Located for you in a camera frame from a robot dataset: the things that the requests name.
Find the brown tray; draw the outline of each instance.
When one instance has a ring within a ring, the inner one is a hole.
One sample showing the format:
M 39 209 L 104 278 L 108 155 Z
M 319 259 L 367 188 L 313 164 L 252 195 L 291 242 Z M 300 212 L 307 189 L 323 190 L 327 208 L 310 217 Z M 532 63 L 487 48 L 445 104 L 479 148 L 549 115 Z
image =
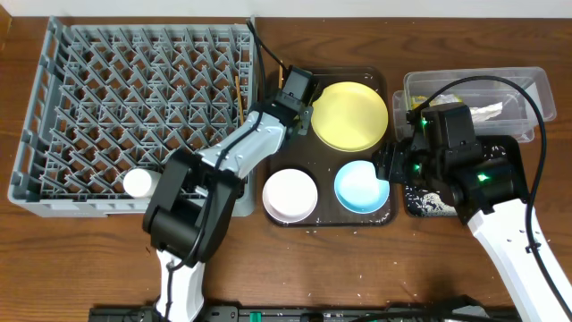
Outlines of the brown tray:
M 359 82 L 378 92 L 389 107 L 385 79 L 374 68 L 339 67 L 310 69 L 310 71 L 320 80 L 322 89 L 340 81 Z M 397 215 L 398 201 L 396 188 L 393 185 L 390 185 L 390 197 L 379 210 L 371 214 L 360 215 L 347 210 L 338 201 L 333 191 L 333 181 L 338 170 L 348 162 L 371 160 L 374 151 L 384 140 L 388 139 L 389 135 L 391 131 L 388 127 L 383 138 L 375 146 L 361 152 L 341 152 L 325 145 L 310 128 L 306 136 L 298 136 L 278 153 L 270 156 L 267 173 L 270 177 L 275 172 L 287 168 L 304 171 L 315 181 L 318 189 L 318 204 L 310 216 L 294 224 L 277 221 L 265 212 L 266 216 L 275 224 L 283 227 L 387 225 Z

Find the cable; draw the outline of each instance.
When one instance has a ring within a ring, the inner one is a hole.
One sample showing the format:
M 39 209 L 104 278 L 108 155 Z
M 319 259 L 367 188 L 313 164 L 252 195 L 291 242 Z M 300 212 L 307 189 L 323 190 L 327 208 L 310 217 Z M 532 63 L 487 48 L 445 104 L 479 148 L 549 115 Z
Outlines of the cable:
M 250 22 L 250 20 L 247 20 L 247 27 L 250 30 L 250 32 L 252 33 L 252 35 L 255 38 L 255 41 L 258 41 L 258 44 L 260 44 L 260 46 L 262 46 L 262 48 L 265 49 L 266 53 L 268 53 L 275 61 L 276 63 L 278 63 L 280 66 L 282 66 L 282 68 L 284 69 L 284 71 L 288 71 L 288 68 L 286 68 L 286 65 L 282 62 L 282 60 L 280 60 L 278 58 L 278 56 L 276 56 L 272 50 L 270 50 L 270 48 L 268 48 L 264 42 L 262 42 L 262 40 L 258 37 L 258 35 L 256 34 L 256 30 L 254 29 L 254 26 L 252 25 L 252 22 Z
M 389 318 L 438 318 L 439 320 L 455 320 L 455 321 L 465 321 L 465 322 L 501 322 L 495 318 L 484 318 L 477 316 L 470 316 L 467 314 L 456 314 L 449 312 L 430 312 L 430 311 L 410 311 L 410 312 L 383 312 L 377 314 L 371 314 L 365 317 L 356 318 L 350 322 L 370 322 L 380 319 Z
M 255 45 L 257 47 L 258 67 L 260 68 L 260 79 L 262 82 L 262 95 L 263 95 L 263 101 L 264 101 L 266 94 L 267 94 L 266 93 L 266 73 L 265 73 L 265 65 L 264 65 L 264 62 L 262 60 L 262 55 L 261 55 L 262 53 L 260 50 L 261 42 L 260 42 L 260 38 L 258 38 L 257 32 L 256 32 L 256 30 L 254 30 L 254 28 L 252 30 L 250 30 L 250 32 L 253 35 L 253 39 L 254 39 Z M 231 151 L 231 149 L 234 148 L 234 146 L 236 146 L 240 141 L 242 141 L 244 138 L 246 138 L 248 135 L 250 135 L 250 133 L 252 133 L 253 131 L 255 131 L 258 128 L 258 125 L 260 125 L 260 122 L 262 121 L 263 113 L 264 113 L 264 111 L 262 111 L 262 110 L 259 111 L 258 112 L 258 118 L 254 122 L 252 127 L 250 129 L 248 129 L 247 131 L 245 131 L 244 133 L 242 133 L 242 135 L 240 135 L 236 140 L 231 142 L 226 148 L 221 150 L 221 154 L 216 159 L 216 163 L 214 164 L 214 172 L 215 173 L 217 173 L 218 169 L 221 167 L 221 163 L 223 162 L 226 155 Z M 213 179 L 212 185 L 213 185 L 212 188 L 214 188 L 214 186 L 216 185 L 216 178 Z M 187 256 L 179 264 L 177 264 L 174 267 L 169 266 L 169 264 L 171 264 L 171 263 L 167 264 L 167 271 L 168 271 L 168 276 L 167 276 L 167 302 L 165 303 L 164 321 L 169 321 L 169 313 L 171 311 L 171 305 L 172 305 L 172 279 L 173 279 L 174 272 L 181 269 L 185 265 L 187 265 L 197 254 L 198 246 L 200 245 L 200 242 L 203 240 L 203 236 L 205 235 L 206 222 L 208 219 L 208 215 L 210 214 L 212 204 L 213 204 L 213 193 L 209 193 L 206 196 L 205 211 L 203 212 L 203 218 L 201 219 L 200 228 L 199 228 L 198 234 L 197 234 L 197 239 L 193 243 L 193 246 L 190 249 L 189 254 L 187 254 Z
M 528 93 L 526 93 L 526 91 L 524 89 L 522 89 L 520 86 L 518 86 L 513 81 L 504 79 L 502 77 L 497 77 L 497 76 L 472 76 L 472 77 L 466 77 L 466 78 L 463 78 L 460 80 L 455 80 L 452 83 L 445 85 L 443 88 L 437 90 L 433 95 L 431 95 L 416 110 L 421 111 L 421 109 L 428 107 L 429 103 L 432 100 L 434 100 L 437 96 L 441 95 L 445 90 L 450 89 L 451 87 L 453 87 L 455 85 L 459 85 L 461 83 L 465 83 L 468 81 L 499 81 L 499 82 L 505 83 L 505 84 L 509 85 L 510 87 L 512 87 L 513 89 L 516 89 L 518 91 L 518 93 L 520 93 L 520 95 L 522 95 L 526 99 L 528 104 L 530 104 L 530 106 L 533 108 L 534 115 L 536 115 L 536 119 L 538 120 L 538 125 L 540 127 L 541 150 L 540 150 L 540 158 L 538 160 L 538 166 L 536 168 L 536 175 L 534 176 L 533 186 L 530 190 L 530 196 L 529 196 L 528 203 L 526 204 L 526 217 L 525 217 L 526 237 L 528 239 L 529 248 L 533 252 L 534 259 L 536 260 L 536 264 L 538 264 L 538 268 L 540 268 L 540 271 L 543 274 L 544 279 L 546 280 L 546 283 L 551 288 L 552 293 L 554 293 L 556 300 L 558 301 L 558 303 L 560 304 L 560 306 L 564 310 L 564 313 L 566 313 L 568 319 L 570 321 L 572 321 L 572 311 L 570 310 L 570 307 L 564 301 L 564 298 L 562 298 L 562 294 L 560 294 L 558 288 L 556 287 L 556 284 L 554 284 L 554 282 L 552 281 L 551 275 L 548 272 L 548 269 L 546 268 L 546 266 L 544 265 L 543 259 L 541 258 L 540 253 L 538 252 L 538 246 L 536 245 L 536 241 L 534 240 L 533 205 L 534 205 L 534 199 L 536 198 L 536 192 L 538 191 L 538 186 L 540 185 L 540 178 L 543 175 L 544 159 L 546 158 L 546 145 L 547 145 L 547 143 L 546 143 L 546 129 L 544 128 L 543 115 L 541 114 L 540 110 L 538 109 L 538 106 L 536 106 L 536 103 L 534 102 L 534 100 L 528 95 Z

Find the plastic dish rack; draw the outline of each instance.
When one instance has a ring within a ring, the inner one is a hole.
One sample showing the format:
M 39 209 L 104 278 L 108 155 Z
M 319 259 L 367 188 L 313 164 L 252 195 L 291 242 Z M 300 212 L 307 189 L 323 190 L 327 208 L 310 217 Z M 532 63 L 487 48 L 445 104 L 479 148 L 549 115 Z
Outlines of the plastic dish rack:
M 162 172 L 178 148 L 226 138 L 256 97 L 246 25 L 63 26 L 51 18 L 13 168 L 9 200 L 38 216 L 142 213 L 122 178 Z M 254 173 L 234 216 L 255 206 Z M 200 199 L 194 191 L 183 198 Z

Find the wooden surface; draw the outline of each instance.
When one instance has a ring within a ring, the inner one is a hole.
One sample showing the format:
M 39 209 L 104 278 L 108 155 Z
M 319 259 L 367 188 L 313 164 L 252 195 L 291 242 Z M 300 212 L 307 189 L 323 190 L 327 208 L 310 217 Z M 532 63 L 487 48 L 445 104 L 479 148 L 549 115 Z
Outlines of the wooden surface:
M 0 51 L 4 49 L 6 35 L 12 24 L 12 16 L 0 4 Z
M 231 21 L 241 20 L 64 22 Z M 547 124 L 549 153 L 536 209 L 552 250 L 572 276 L 572 21 L 263 19 L 258 28 L 287 64 L 371 65 L 385 76 L 390 94 L 401 89 L 403 76 L 413 71 L 503 66 L 546 70 L 558 117 Z M 141 216 L 42 219 L 6 199 L 45 29 L 46 19 L 14 19 L 0 53 L 3 321 L 85 321 L 93 305 L 140 305 L 159 293 L 158 260 L 140 228 Z M 538 142 L 521 145 L 529 182 Z M 463 293 L 487 305 L 511 305 L 492 262 L 457 219 L 416 219 L 403 212 L 383 228 L 314 232 L 271 225 L 258 208 L 249 217 L 231 220 L 223 245 L 206 267 L 205 280 L 207 298 L 250 306 L 373 307 Z

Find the white bowl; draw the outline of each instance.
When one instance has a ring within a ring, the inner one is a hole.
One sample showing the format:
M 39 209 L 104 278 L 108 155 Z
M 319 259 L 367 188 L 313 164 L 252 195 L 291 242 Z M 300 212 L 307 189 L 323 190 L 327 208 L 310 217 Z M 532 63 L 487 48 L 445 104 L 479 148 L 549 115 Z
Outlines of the white bowl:
M 284 223 L 296 223 L 308 217 L 318 203 L 314 180 L 304 172 L 285 169 L 273 174 L 262 189 L 266 212 Z

